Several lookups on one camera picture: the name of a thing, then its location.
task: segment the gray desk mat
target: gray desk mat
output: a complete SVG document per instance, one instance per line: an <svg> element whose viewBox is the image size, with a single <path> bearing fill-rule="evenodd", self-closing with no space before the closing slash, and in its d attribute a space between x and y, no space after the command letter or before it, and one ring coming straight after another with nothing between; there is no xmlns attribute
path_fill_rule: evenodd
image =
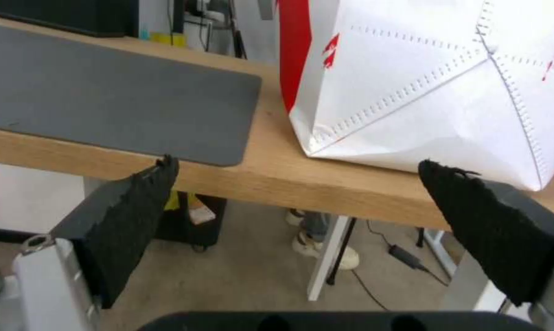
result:
<svg viewBox="0 0 554 331"><path fill-rule="evenodd" d="M0 27L0 130L233 166L260 84L253 75Z"/></svg>

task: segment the black box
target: black box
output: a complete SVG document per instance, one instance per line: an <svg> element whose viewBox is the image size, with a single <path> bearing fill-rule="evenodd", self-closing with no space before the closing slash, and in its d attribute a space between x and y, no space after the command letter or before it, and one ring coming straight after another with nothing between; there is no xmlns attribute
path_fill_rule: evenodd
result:
<svg viewBox="0 0 554 331"><path fill-rule="evenodd" d="M0 17L96 37L138 36L138 0L0 0Z"/></svg>
<svg viewBox="0 0 554 331"><path fill-rule="evenodd" d="M187 243L198 251L204 251L215 245L220 236L227 200L197 194L197 198L216 214L216 218L195 225L189 217L187 193L177 192L177 194L179 195L179 209L166 211L163 214L155 238Z"/></svg>

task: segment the jeans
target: jeans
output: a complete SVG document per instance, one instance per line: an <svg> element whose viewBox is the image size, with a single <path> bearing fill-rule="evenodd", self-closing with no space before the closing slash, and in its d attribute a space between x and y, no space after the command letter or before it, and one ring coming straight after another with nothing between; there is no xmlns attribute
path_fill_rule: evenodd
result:
<svg viewBox="0 0 554 331"><path fill-rule="evenodd" d="M304 220L302 220L300 226L305 231L308 237L314 239L318 243L324 241L328 226L334 218L333 215L324 214L322 212L306 211Z"/></svg>

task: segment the person's leg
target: person's leg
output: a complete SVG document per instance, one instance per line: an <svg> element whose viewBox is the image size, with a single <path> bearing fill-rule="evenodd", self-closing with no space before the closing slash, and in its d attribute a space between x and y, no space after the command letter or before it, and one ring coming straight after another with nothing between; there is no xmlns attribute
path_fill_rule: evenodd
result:
<svg viewBox="0 0 554 331"><path fill-rule="evenodd" d="M336 218L330 214L321 212L304 212L304 219L300 223L301 231L292 242L294 251L304 256L318 258L323 247L323 241L328 232L330 222ZM341 270L350 270L359 265L359 254L351 247L346 247L342 261Z"/></svg>

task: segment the stitched seam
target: stitched seam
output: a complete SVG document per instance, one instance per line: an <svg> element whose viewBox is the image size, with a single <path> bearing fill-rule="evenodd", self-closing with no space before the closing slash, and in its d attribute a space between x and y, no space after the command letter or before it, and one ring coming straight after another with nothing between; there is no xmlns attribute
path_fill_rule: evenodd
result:
<svg viewBox="0 0 554 331"><path fill-rule="evenodd" d="M401 109L402 106L397 107L397 103L403 103L403 105L410 103L418 97L432 91L440 84L458 77L460 74L465 72L462 70L463 66L466 66L467 70L469 70L474 67L472 63L481 62L479 58L480 55L480 50L466 51L459 54L447 63L439 65L437 68L420 76L416 80L374 101L371 105L367 105L361 109L361 111L358 111L346 119L340 120L338 123L330 126L329 129L332 133L320 132L319 134L313 134L311 140L319 146L319 149L315 150L313 153L317 153L339 139L348 136L351 132L355 132L364 126L367 126L372 122Z"/></svg>
<svg viewBox="0 0 554 331"><path fill-rule="evenodd" d="M457 44L455 42L447 42L444 40L437 40L433 38L427 38L424 36L418 36L414 34L406 34L401 31L385 30L380 28L366 27L363 25L351 25L351 31L361 32L364 34L371 34L374 37L382 38L394 38L397 40L403 40L405 42L412 42L414 44L421 44L425 46L440 48L442 50L466 50L467 47Z"/></svg>
<svg viewBox="0 0 554 331"><path fill-rule="evenodd" d="M544 70L548 63L548 60L534 59L519 55L502 54L501 57L504 58L504 61L510 60L512 63L528 65L531 67L541 67L542 70Z"/></svg>
<svg viewBox="0 0 554 331"><path fill-rule="evenodd" d="M518 114L518 118L527 138L527 143L529 144L529 149L531 151L531 154L533 155L533 162L537 171L538 182L539 185L542 187L542 176L545 173L546 164L544 158L542 157L541 146L538 144L538 141L533 136L534 126L531 123L529 113L527 113L526 111L526 105L522 100L515 81L508 73L508 69L506 69L506 64L504 63L503 57L497 56L496 58L494 58L490 55L490 59L492 60L492 63L494 63L494 67L496 67L496 69L498 70L498 73L500 74L500 77L502 78L502 81L506 86L506 90L508 91L510 100L514 105L514 109Z"/></svg>
<svg viewBox="0 0 554 331"><path fill-rule="evenodd" d="M481 11L479 17L477 17L477 24L475 25L475 38L476 42L485 42L481 38L487 38L491 31L494 22L494 4L492 0L485 0L481 4Z"/></svg>

